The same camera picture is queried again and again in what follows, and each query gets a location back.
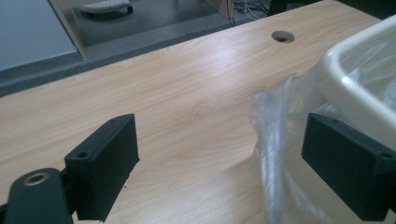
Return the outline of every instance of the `desk surface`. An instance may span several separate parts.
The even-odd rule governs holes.
[[[1,98],[0,203],[20,175],[64,168],[102,123],[135,113],[141,162],[106,223],[260,223],[252,93],[376,22],[323,1]]]

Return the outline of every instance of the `wooden desk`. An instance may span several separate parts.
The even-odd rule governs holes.
[[[0,203],[20,175],[64,168],[102,123],[135,113],[141,162],[106,223],[261,223],[252,93],[303,74],[376,22],[323,1],[4,97]],[[296,40],[275,42],[276,30]]]

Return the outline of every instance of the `black plastic bracket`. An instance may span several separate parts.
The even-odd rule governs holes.
[[[396,153],[342,121],[309,114],[303,159],[363,221],[396,211]]]
[[[105,221],[134,166],[139,162],[134,115],[109,120],[65,158],[59,172],[47,168],[21,176],[11,186],[0,223]]]

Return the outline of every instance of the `plastic bag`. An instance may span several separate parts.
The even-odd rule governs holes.
[[[396,113],[396,35],[378,38],[342,63],[348,64],[349,78]],[[359,126],[325,99],[316,86],[318,76],[324,75],[314,67],[302,77],[287,78],[254,94],[252,122],[258,142],[253,171],[262,180],[266,223],[362,223],[301,157],[309,112]],[[370,136],[370,130],[358,129]],[[378,223],[394,220],[389,212],[386,221]]]

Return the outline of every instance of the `gray floor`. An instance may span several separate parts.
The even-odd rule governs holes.
[[[129,15],[121,10],[90,18],[77,11],[87,60],[75,53],[2,71],[0,97],[231,28],[204,0],[133,0],[132,4],[134,13]],[[249,17],[235,11],[235,25],[252,21]]]

